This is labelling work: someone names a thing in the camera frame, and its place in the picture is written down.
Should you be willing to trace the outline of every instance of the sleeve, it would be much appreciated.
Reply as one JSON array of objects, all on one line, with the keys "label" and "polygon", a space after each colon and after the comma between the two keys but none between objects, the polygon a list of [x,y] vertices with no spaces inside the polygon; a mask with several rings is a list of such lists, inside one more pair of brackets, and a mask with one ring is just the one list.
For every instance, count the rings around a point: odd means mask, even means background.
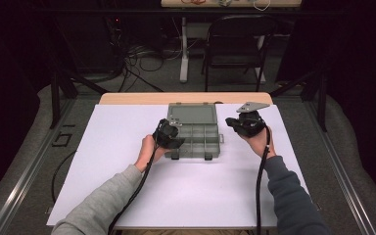
[{"label": "sleeve", "polygon": [[298,176],[288,170],[281,156],[268,159],[264,169],[279,234],[331,234]]},{"label": "sleeve", "polygon": [[142,173],[131,164],[87,196],[55,225],[52,234],[107,234],[141,178]]}]

